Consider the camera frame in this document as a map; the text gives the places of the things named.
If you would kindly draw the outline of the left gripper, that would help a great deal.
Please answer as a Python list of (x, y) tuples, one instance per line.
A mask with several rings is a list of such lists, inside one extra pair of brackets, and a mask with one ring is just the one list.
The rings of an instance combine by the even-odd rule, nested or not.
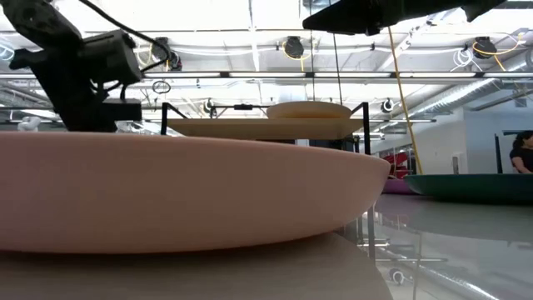
[(138, 100), (108, 99), (103, 89), (92, 89), (87, 68), (76, 51), (18, 49), (9, 67), (32, 70), (71, 132), (115, 132), (117, 121), (142, 119)]

